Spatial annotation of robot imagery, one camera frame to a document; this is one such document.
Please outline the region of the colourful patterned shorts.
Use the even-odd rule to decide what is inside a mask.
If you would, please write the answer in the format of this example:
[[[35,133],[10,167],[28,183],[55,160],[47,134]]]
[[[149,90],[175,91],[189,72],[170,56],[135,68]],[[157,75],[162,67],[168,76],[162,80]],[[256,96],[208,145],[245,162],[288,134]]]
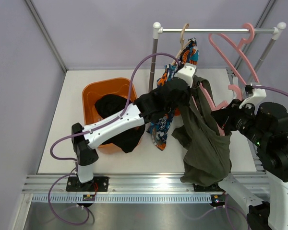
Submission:
[[[171,126],[173,117],[179,115],[180,112],[177,109],[177,103],[174,100],[182,102],[185,99],[184,92],[179,92],[175,87],[175,80],[177,72],[184,67],[185,64],[190,63],[192,65],[197,65],[199,58],[199,50],[197,47],[196,38],[191,38],[188,40],[187,44],[184,45],[178,54],[176,55],[176,61],[171,64],[165,65],[165,71],[163,75],[157,80],[157,89],[165,93],[165,109],[166,112],[156,121],[150,123],[147,133],[151,135],[153,144],[161,151],[166,148],[168,131]]]

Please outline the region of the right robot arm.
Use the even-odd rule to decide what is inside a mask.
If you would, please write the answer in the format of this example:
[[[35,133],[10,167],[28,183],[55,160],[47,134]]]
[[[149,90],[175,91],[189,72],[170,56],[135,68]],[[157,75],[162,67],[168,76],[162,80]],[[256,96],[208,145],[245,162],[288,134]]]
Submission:
[[[253,104],[233,100],[226,108],[211,112],[228,134],[238,131],[257,147],[270,187],[270,200],[263,201],[242,185],[233,174],[208,177],[213,190],[225,190],[246,214],[252,230],[288,230],[288,112],[278,103]]]

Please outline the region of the beige wooden hanger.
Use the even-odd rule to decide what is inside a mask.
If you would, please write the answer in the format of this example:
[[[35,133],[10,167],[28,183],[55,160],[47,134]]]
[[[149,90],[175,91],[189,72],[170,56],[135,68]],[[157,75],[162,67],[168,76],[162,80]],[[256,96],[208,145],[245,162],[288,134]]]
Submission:
[[[183,48],[184,48],[184,43],[185,43],[185,39],[184,39],[184,33],[185,33],[185,30],[189,28],[189,23],[186,23],[182,30],[181,30],[181,33],[180,33],[180,49],[178,51],[178,53],[176,54],[176,59],[179,58],[181,52],[183,51]]]

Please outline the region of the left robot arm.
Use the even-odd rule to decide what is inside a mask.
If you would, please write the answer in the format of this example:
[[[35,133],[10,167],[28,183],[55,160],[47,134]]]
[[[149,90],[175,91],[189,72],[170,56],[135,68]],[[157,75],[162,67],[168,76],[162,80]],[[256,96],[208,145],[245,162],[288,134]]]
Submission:
[[[77,186],[88,191],[94,184],[93,164],[98,160],[96,149],[110,138],[149,122],[157,122],[180,105],[188,105],[192,78],[174,77],[164,86],[143,94],[125,110],[97,123],[72,125],[72,145],[77,156]]]

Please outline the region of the olive green shorts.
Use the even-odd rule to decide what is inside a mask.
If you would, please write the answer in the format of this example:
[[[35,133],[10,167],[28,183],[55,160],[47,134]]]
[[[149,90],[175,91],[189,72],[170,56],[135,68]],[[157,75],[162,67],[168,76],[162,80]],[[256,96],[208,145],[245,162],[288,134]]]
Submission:
[[[187,151],[180,181],[208,187],[222,181],[231,171],[231,135],[220,135],[200,86],[212,94],[209,81],[196,76],[189,105],[179,107],[183,126],[174,129],[172,136]]]

